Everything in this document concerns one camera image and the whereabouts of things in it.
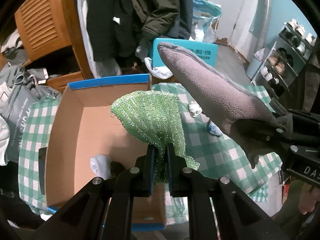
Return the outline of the person's right hand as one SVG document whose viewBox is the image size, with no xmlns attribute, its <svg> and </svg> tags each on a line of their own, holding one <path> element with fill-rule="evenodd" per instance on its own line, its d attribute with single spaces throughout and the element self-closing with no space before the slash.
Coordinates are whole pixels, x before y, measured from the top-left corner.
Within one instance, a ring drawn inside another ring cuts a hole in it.
<svg viewBox="0 0 320 240">
<path fill-rule="evenodd" d="M 304 183 L 299 199 L 298 210 L 303 215 L 312 212 L 319 202 L 320 189 Z"/>
</svg>

